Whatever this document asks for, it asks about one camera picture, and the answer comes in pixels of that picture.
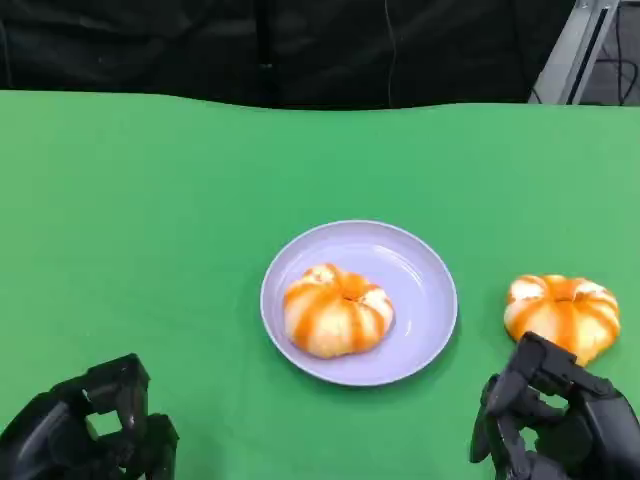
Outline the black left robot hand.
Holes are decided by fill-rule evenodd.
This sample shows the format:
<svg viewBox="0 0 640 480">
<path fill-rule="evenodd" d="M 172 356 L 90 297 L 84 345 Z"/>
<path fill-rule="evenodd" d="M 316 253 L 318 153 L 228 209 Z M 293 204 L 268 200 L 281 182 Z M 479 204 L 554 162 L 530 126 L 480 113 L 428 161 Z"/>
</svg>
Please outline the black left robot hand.
<svg viewBox="0 0 640 480">
<path fill-rule="evenodd" d="M 174 478 L 179 436 L 149 382 L 128 354 L 37 394 L 1 434 L 2 478 Z"/>
</svg>

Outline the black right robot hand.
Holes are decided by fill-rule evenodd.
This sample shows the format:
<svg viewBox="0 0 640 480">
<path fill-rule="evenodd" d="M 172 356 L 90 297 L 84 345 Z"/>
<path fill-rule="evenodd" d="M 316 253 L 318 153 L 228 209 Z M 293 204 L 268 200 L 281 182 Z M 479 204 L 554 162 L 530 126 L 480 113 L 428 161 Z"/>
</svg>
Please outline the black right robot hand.
<svg viewBox="0 0 640 480">
<path fill-rule="evenodd" d="M 527 332 L 483 388 L 469 459 L 485 458 L 498 479 L 636 479 L 639 421 L 608 379 Z"/>
</svg>

